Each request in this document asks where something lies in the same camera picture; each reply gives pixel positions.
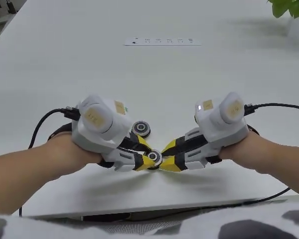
yellow finger segment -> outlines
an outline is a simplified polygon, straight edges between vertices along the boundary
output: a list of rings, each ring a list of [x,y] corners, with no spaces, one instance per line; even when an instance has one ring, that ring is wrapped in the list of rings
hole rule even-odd
[[[175,157],[169,157],[159,166],[160,169],[165,171],[180,172],[181,170],[175,164]]]
[[[143,155],[143,165],[141,167],[139,167],[138,169],[136,169],[135,171],[142,171],[145,169],[148,169],[151,166],[154,166],[155,162],[153,160],[151,160],[150,158],[148,158],[147,156]]]
[[[163,149],[162,153],[164,153],[166,150],[170,149],[170,148],[173,148],[176,146],[176,139],[174,139],[172,142],[170,142],[166,147],[165,149]]]
[[[143,144],[143,145],[145,145],[146,147],[148,147],[149,149],[151,149],[151,147],[150,147],[149,144],[145,141],[145,139],[143,139],[142,137],[140,137],[140,136],[138,136],[138,135],[137,135],[137,137],[138,137],[138,139],[139,139],[140,144]]]

black cable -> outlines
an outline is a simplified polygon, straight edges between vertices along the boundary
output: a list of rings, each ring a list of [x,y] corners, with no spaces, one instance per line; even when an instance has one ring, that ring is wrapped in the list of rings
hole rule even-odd
[[[60,113],[66,113],[66,109],[55,109],[55,110],[52,110],[48,113],[46,113],[39,121],[39,123],[36,125],[35,129],[34,129],[34,132],[33,132],[33,135],[32,135],[32,138],[31,138],[31,142],[30,142],[30,145],[28,147],[28,149],[32,148],[33,145],[34,145],[34,142],[35,142],[35,138],[36,138],[36,135],[38,134],[38,131],[41,127],[41,125],[43,124],[43,122],[52,114],[54,113],[57,113],[57,112],[60,112]],[[22,207],[19,208],[19,217],[22,217]]]
[[[267,103],[267,104],[260,104],[260,105],[250,104],[250,105],[245,105],[245,116],[253,114],[255,112],[255,110],[257,110],[261,107],[269,107],[269,106],[287,107],[287,108],[294,108],[294,109],[299,110],[299,106],[290,105],[290,104],[280,104],[280,103]],[[245,202],[242,202],[242,203],[233,203],[233,204],[225,204],[225,205],[219,205],[219,206],[207,206],[207,207],[202,207],[202,208],[189,209],[189,210],[186,210],[186,211],[171,213],[171,214],[168,214],[168,215],[158,216],[158,217],[154,217],[154,218],[150,218],[150,219],[146,219],[146,220],[126,220],[126,221],[128,221],[128,222],[151,221],[151,220],[161,219],[161,218],[165,218],[165,217],[169,217],[169,216],[174,216],[174,215],[178,215],[178,214],[182,214],[182,213],[188,213],[188,212],[204,210],[204,209],[221,209],[221,208],[234,208],[234,207],[247,206],[247,205],[252,205],[252,204],[257,204],[257,203],[262,203],[262,202],[269,201],[271,199],[274,199],[274,198],[277,198],[277,197],[281,196],[282,194],[285,194],[288,191],[290,191],[289,187],[287,187],[286,189],[282,190],[281,192],[279,192],[275,195],[272,195],[270,197],[266,197],[266,198],[263,198],[263,199],[245,201]]]

metal bearing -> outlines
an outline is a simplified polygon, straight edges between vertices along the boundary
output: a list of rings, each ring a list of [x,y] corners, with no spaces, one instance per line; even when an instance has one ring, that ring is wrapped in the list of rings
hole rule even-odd
[[[148,168],[149,170],[155,170],[155,169],[158,169],[159,166],[161,165],[161,163],[163,163],[163,156],[162,156],[162,154],[161,154],[158,150],[156,150],[156,149],[153,149],[153,150],[152,150],[151,152],[149,152],[146,156],[155,162],[155,164],[153,165],[153,167]]]
[[[137,121],[132,126],[132,132],[143,138],[146,138],[150,134],[150,125],[145,121]]]

black strap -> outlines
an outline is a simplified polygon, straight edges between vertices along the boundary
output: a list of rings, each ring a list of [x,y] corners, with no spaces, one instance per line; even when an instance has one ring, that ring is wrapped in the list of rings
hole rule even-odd
[[[72,123],[67,123],[63,126],[61,126],[60,128],[58,128],[55,132],[53,132],[49,138],[48,141],[50,139],[52,139],[54,136],[56,136],[59,133],[62,132],[72,132]],[[114,162],[106,162],[104,159],[102,159],[102,161],[100,163],[98,163],[98,165],[100,165],[101,167],[104,168],[111,168],[114,165]]]

wrist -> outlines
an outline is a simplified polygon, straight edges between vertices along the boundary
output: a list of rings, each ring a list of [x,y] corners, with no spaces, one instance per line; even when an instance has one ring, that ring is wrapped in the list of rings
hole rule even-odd
[[[275,171],[277,164],[279,164],[278,160],[280,158],[281,151],[283,150],[282,148],[283,145],[270,142],[266,149],[267,154],[262,160],[263,164],[257,171],[263,174],[272,174]]]

